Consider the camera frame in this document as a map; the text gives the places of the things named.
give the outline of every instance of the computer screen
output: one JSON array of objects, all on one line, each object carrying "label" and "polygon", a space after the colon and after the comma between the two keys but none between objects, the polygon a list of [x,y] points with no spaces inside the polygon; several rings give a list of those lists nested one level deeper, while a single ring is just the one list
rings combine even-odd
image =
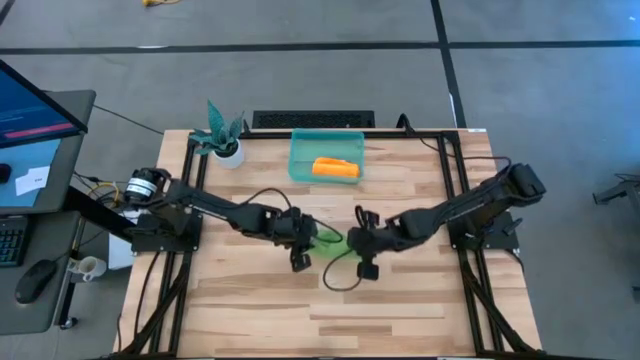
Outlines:
[{"label": "computer screen", "polygon": [[0,60],[0,148],[81,131],[84,124]]}]

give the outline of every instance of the wooden table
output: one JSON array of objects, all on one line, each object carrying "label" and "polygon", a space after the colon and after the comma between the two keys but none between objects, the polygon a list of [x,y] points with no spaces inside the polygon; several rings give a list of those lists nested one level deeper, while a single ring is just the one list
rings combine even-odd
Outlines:
[{"label": "wooden table", "polygon": [[[174,177],[182,171],[188,133],[167,131],[162,142],[157,166]],[[460,130],[460,137],[464,156],[491,155],[486,132]],[[425,141],[436,146],[435,141]],[[438,153],[416,139],[366,140],[366,176],[357,186],[292,182],[287,174],[289,144],[289,140],[245,140],[246,161],[235,170],[220,168],[210,157],[205,190],[240,202],[262,188],[277,187],[305,213],[345,234],[357,224],[357,204],[385,218],[446,200]],[[197,163],[195,159],[191,184]],[[495,164],[486,160],[466,161],[466,167],[471,187],[496,171]],[[457,179],[453,159],[451,168]],[[279,195],[265,194],[255,201],[285,205]],[[133,265],[121,319],[123,346],[132,339],[152,257],[138,256]],[[486,251],[486,257],[498,308],[525,341],[539,348],[520,266],[503,251]],[[421,247],[378,256],[380,280],[363,281],[351,292],[324,288],[321,275],[329,260],[312,261],[310,269],[294,274],[282,247],[245,238],[226,223],[206,217],[191,267],[178,355],[474,355],[458,258],[445,227]],[[180,263],[178,258],[174,274]],[[161,254],[151,274],[140,327],[156,306],[163,264]],[[355,260],[336,263],[330,284],[352,284],[355,267]],[[482,306],[479,309],[485,347],[491,349],[486,315]],[[168,347],[172,315],[170,309],[160,350]]]}]

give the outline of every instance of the potted plant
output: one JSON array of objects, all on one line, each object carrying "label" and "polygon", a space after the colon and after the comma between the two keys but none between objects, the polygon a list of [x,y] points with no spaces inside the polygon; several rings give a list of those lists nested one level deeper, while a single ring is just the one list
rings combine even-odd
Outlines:
[{"label": "potted plant", "polygon": [[202,146],[202,148],[196,150],[196,153],[206,155],[213,152],[220,166],[227,169],[237,168],[244,161],[244,151],[238,139],[242,133],[244,113],[227,126],[220,111],[213,106],[211,101],[207,101],[207,103],[209,107],[209,126],[211,127],[211,133],[194,129],[196,133],[189,136]]}]

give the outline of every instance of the black keyboard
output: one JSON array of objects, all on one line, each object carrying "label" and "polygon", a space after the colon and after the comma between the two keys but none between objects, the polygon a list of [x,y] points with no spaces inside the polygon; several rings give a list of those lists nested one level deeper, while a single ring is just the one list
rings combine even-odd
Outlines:
[{"label": "black keyboard", "polygon": [[374,128],[373,111],[254,111],[254,129]]},{"label": "black keyboard", "polygon": [[22,265],[29,237],[26,217],[0,219],[0,267]]}]

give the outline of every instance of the paper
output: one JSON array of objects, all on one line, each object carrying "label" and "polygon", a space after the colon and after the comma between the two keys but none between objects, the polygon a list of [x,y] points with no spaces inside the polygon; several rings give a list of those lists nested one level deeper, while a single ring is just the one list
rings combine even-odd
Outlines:
[{"label": "paper", "polygon": [[47,186],[49,166],[29,169],[26,175],[16,178],[16,195],[20,196]]},{"label": "paper", "polygon": [[[124,211],[121,216],[137,224],[140,211]],[[109,234],[109,269],[117,270],[131,266],[134,259],[131,252],[131,243]]]}]

